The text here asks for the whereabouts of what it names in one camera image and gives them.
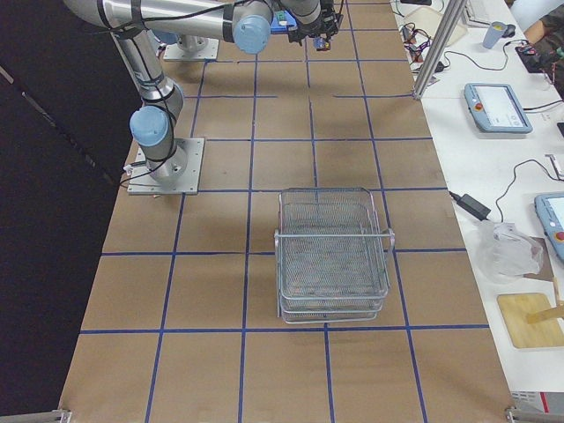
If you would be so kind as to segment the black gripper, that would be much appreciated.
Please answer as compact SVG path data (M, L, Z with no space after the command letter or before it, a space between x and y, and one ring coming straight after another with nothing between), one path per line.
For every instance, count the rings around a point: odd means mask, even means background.
M321 6L319 0L295 0L288 2L288 11L296 20L296 26L288 30L290 42L301 43L307 37L323 36Z

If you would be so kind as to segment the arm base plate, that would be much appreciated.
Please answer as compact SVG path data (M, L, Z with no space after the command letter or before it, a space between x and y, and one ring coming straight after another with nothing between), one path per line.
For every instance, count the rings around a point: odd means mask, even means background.
M176 151L162 167L150 173L145 154L138 147L135 161L140 166L132 168L127 182L130 195L176 195L198 193L201 166L204 156L204 138L176 138Z
M183 35L175 44L165 49L164 60L168 62L202 62L217 59L219 40Z

